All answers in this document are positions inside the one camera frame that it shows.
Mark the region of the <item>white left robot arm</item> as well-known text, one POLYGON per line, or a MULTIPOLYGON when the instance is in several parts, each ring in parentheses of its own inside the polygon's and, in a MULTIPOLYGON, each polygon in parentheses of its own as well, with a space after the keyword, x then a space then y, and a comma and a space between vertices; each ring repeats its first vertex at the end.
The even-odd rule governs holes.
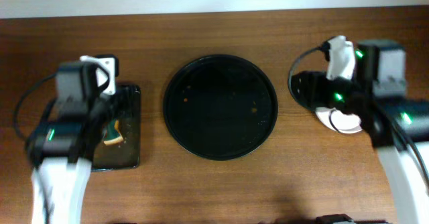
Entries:
POLYGON ((26 141, 32 223, 80 223, 95 149, 132 105, 128 90, 116 88, 118 71, 110 54, 62 63, 53 75, 56 97, 26 141))

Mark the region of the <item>white plate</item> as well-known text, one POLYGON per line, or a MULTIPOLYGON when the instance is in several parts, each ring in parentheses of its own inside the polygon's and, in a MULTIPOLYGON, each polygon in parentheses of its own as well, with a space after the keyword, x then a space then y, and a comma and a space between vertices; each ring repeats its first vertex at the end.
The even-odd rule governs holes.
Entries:
POLYGON ((337 109, 324 107, 317 108, 315 114, 322 124, 333 131, 354 134, 363 130, 361 128, 361 120, 356 115, 345 115, 337 109))

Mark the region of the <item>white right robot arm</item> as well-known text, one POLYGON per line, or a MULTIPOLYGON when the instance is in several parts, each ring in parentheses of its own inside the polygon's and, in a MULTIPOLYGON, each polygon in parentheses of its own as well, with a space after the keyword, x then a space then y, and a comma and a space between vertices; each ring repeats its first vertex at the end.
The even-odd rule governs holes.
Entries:
POLYGON ((333 37, 324 72, 288 73, 292 98, 329 129, 364 131, 385 171, 400 223, 428 222, 428 102, 407 97, 406 51, 393 40, 333 37))

